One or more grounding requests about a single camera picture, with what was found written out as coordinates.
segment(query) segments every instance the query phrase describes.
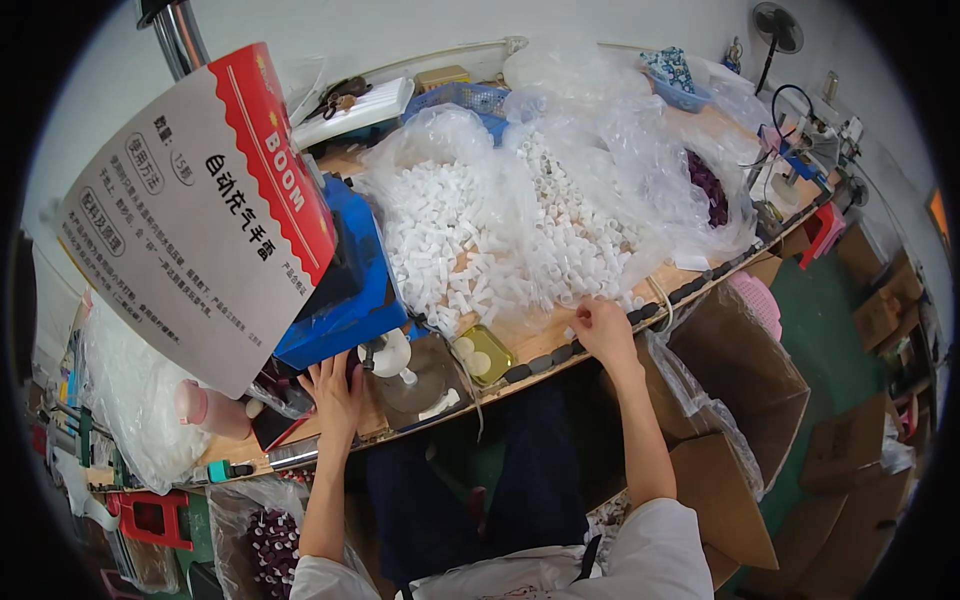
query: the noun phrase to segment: white sleeve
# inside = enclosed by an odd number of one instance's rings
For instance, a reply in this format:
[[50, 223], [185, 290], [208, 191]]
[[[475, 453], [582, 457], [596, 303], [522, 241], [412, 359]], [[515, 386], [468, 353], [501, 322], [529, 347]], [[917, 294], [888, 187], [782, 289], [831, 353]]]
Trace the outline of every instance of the white sleeve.
[[379, 600], [366, 579], [329, 559], [303, 556], [297, 562], [290, 600]]
[[584, 598], [713, 598], [697, 514], [670, 498], [651, 500], [627, 518], [609, 565], [607, 576], [567, 591]]

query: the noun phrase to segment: hand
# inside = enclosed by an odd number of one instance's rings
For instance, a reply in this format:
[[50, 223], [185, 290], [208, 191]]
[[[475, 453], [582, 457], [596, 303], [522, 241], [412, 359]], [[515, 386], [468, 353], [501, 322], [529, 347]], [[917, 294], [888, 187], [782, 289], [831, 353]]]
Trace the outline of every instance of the hand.
[[611, 300], [584, 297], [570, 319], [570, 328], [611, 377], [641, 369], [630, 321]]
[[321, 438], [333, 437], [349, 446], [360, 421], [363, 402], [363, 367], [357, 365], [351, 374], [347, 391], [347, 356], [350, 350], [327, 358], [308, 369], [310, 377], [298, 375], [303, 389], [313, 397], [320, 418]]

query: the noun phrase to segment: pink plastic basket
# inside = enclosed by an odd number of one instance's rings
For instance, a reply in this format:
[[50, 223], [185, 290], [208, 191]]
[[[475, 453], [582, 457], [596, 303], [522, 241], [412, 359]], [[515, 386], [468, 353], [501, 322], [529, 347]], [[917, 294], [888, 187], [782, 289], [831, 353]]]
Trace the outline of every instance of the pink plastic basket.
[[779, 342], [783, 333], [783, 327], [780, 326], [780, 307], [777, 306], [777, 300], [767, 286], [744, 271], [734, 273], [730, 277], [730, 284], [747, 302], [757, 320], [763, 324], [763, 328]]

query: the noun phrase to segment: pink bottle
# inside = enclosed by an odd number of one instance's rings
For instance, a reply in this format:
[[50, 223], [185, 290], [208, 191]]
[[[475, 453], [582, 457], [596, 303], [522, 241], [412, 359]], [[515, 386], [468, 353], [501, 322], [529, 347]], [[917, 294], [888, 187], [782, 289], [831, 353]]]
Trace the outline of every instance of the pink bottle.
[[203, 431], [243, 440], [250, 435], [250, 418], [243, 402], [184, 379], [174, 390], [174, 407], [180, 423], [199, 425]]

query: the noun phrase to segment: instruction card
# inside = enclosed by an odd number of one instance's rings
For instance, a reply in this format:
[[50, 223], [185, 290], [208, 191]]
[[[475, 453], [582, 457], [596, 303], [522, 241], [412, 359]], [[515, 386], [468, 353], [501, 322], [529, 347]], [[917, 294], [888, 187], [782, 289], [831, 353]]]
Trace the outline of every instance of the instruction card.
[[335, 246], [263, 43], [191, 73], [141, 110], [86, 166], [59, 216], [60, 243], [103, 300], [164, 356], [234, 398]]

